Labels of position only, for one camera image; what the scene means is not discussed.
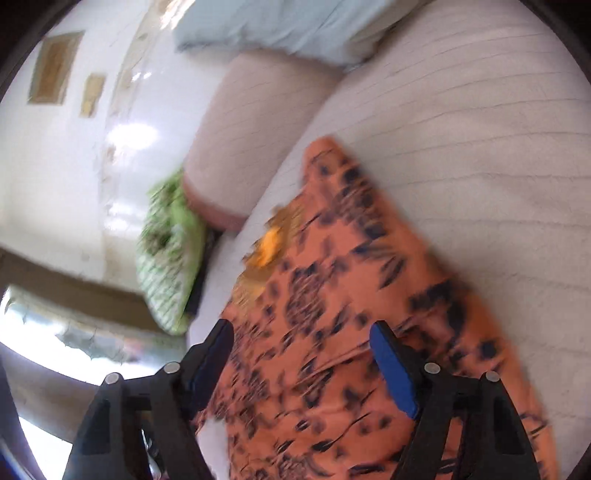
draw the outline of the orange fabric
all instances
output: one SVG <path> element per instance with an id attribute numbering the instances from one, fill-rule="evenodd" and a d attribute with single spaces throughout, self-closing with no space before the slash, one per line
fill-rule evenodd
<path id="1" fill-rule="evenodd" d="M 389 480 L 414 423 L 369 350 L 386 320 L 455 374 L 500 373 L 541 476 L 557 478 L 551 429 L 518 358 L 479 297 L 444 268 L 331 138 L 306 151 L 289 208 L 301 226 L 248 312 L 223 317 L 235 347 L 207 411 L 227 422 L 232 480 Z M 438 478 L 455 464 L 455 419 Z"/>

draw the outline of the framed picture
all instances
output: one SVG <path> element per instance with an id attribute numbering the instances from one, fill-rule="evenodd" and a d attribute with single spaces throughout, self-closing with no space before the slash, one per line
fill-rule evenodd
<path id="1" fill-rule="evenodd" d="M 84 32 L 43 40 L 29 92 L 29 103 L 61 105 L 66 96 L 72 63 Z"/>

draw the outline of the green pillow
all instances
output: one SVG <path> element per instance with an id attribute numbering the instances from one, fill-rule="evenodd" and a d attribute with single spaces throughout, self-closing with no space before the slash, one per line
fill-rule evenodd
<path id="1" fill-rule="evenodd" d="M 205 222 L 187 207 L 178 172 L 150 191 L 137 248 L 137 275 L 160 328 L 182 335 L 192 320 L 185 306 L 203 261 Z"/>

